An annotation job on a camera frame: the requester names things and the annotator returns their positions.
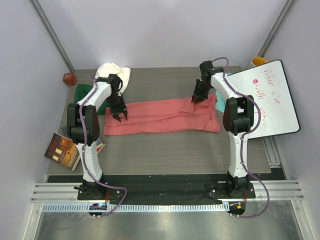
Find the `pink t shirt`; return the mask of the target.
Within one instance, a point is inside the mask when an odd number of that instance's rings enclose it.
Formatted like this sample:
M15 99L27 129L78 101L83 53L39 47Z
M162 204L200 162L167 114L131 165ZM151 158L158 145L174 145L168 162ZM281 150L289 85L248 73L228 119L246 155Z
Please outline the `pink t shirt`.
M127 105L127 119L118 121L106 110L103 134L123 136L142 133L206 131L219 133L221 122L216 114L216 94L194 104L190 98L142 101Z

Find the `white t shirt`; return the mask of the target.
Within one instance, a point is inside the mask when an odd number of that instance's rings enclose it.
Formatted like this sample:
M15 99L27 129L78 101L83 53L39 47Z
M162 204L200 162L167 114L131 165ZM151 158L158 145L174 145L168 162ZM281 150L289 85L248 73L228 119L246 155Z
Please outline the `white t shirt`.
M129 84L131 69L120 67L115 63L105 63L97 69L95 79L108 78L110 74L117 75L122 80L122 88L119 90L122 95Z

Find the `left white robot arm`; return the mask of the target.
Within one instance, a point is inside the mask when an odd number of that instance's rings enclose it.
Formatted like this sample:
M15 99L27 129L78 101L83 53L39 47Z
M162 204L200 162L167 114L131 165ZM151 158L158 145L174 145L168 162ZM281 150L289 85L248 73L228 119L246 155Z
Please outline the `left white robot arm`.
M76 187L79 200L100 200L110 187L106 186L99 164L97 141L100 137L98 109L108 102L111 117L121 121L120 115L128 119L128 110L122 94L123 81L117 74L93 78L93 87L77 103L67 106L67 133L79 151L83 168L82 184Z

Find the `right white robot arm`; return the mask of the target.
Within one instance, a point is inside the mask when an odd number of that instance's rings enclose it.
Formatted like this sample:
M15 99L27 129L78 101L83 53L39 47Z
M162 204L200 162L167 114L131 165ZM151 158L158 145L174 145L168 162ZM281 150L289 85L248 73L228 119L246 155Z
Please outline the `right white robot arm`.
M214 67L210 61L199 66L201 77L196 80L191 102L203 102L211 89L216 89L225 101L222 118L230 142L230 165L226 177L226 193L240 198L250 187L247 165L248 137L254 125L253 97L240 93L228 81L222 67Z

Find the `white dry-erase board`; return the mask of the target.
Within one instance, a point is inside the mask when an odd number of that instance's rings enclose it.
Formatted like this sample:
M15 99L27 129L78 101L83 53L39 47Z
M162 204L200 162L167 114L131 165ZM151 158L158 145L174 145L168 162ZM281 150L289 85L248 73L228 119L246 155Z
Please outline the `white dry-erase board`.
M249 135L250 139L300 131L301 125L281 60L229 75L228 81L238 92L251 95L260 108L261 121Z

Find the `green t shirt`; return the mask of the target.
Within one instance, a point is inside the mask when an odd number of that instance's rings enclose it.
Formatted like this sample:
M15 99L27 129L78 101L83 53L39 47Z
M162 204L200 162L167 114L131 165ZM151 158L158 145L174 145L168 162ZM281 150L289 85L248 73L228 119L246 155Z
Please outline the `green t shirt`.
M93 88L92 85L89 84L78 84L75 90L73 103L77 104L80 100L82 100ZM97 110L98 115L105 115L106 109L109 107L107 99L105 98L102 102L101 106Z

